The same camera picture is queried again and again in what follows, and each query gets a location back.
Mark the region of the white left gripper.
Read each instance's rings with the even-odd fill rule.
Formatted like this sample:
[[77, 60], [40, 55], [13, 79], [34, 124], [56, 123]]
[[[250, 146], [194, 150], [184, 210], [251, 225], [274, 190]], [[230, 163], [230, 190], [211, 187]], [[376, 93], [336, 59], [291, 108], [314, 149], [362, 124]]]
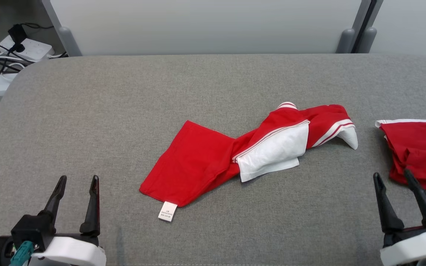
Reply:
[[[64, 197], [66, 175], [59, 178], [45, 208], [38, 216], [46, 216], [55, 222], [58, 207]], [[94, 175], [89, 188], [89, 202], [80, 233], [56, 234], [45, 247], [36, 250], [30, 259], [30, 266], [106, 266], [107, 257], [99, 245], [100, 205], [99, 177]]]

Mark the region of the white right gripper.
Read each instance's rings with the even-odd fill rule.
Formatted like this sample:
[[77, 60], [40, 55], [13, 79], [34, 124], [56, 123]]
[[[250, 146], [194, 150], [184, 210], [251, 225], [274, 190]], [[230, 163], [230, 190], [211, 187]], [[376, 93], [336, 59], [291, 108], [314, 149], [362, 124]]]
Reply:
[[[426, 191], [414, 177], [410, 169], [404, 170], [409, 189], [413, 192], [426, 226]], [[426, 263], [426, 228], [417, 226], [404, 228], [386, 195], [386, 186], [379, 173], [373, 174], [374, 190], [384, 233], [380, 258], [384, 266], [420, 266]]]

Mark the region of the red white-striped shorts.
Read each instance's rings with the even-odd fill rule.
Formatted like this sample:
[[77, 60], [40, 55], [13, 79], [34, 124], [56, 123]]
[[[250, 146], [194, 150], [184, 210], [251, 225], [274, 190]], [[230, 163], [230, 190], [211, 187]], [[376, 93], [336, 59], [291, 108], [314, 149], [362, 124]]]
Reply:
[[389, 178], [406, 185], [404, 170], [407, 168], [426, 190], [426, 120], [377, 120], [375, 126], [384, 132], [392, 152]]

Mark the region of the red numbered jersey shirt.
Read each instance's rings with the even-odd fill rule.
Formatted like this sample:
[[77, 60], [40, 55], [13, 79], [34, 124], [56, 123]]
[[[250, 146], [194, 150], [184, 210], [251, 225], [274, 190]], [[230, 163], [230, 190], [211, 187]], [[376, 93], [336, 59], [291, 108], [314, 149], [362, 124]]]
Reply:
[[245, 183], [294, 168], [306, 150], [338, 137], [358, 148], [355, 125], [341, 105], [299, 110], [283, 102], [259, 127], [238, 138], [186, 121], [142, 182], [140, 192], [163, 202], [158, 218], [171, 222], [185, 207], [232, 177]]

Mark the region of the grey fabric sofa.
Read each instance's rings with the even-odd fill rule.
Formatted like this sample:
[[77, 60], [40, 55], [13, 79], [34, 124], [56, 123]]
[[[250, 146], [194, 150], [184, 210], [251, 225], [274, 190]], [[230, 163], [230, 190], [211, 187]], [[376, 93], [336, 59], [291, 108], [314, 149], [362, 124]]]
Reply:
[[[340, 138], [299, 166], [238, 177], [158, 219], [139, 192], [186, 120], [237, 138], [285, 101], [339, 104], [359, 146]], [[67, 176], [56, 229], [77, 233], [93, 175], [108, 266], [381, 266], [372, 175], [405, 226], [413, 193], [388, 179], [381, 119], [426, 119], [426, 57], [382, 54], [83, 56], [24, 69], [0, 101], [0, 236], [42, 210]]]

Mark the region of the black plug adapter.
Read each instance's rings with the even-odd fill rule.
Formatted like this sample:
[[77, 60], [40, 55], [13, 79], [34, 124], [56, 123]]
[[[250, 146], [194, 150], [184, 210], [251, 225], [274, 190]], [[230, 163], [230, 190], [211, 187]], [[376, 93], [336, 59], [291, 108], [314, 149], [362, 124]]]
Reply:
[[9, 36], [11, 37], [12, 41], [14, 42], [13, 46], [10, 48], [10, 51], [15, 52], [22, 52], [25, 50], [24, 45], [22, 44], [23, 41], [27, 39], [27, 34], [23, 28], [22, 24], [15, 24], [12, 28], [10, 28], [8, 31]]

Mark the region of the grey partition post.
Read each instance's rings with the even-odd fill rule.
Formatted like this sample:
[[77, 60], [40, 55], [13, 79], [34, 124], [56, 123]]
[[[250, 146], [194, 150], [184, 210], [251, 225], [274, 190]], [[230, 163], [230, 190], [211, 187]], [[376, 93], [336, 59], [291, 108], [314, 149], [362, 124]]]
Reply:
[[340, 37], [336, 54], [349, 54], [352, 51], [354, 45], [355, 29], [345, 29]]
[[374, 27], [366, 28], [361, 35], [360, 41], [357, 44], [356, 53], [368, 54], [372, 47], [373, 41], [377, 35], [377, 29]]
[[82, 56], [82, 53], [78, 47], [78, 44], [76, 44], [71, 30], [68, 27], [61, 25], [61, 22], [56, 15], [54, 6], [52, 5], [52, 0], [41, 0], [41, 2], [45, 7], [45, 10], [67, 54], [70, 57]]

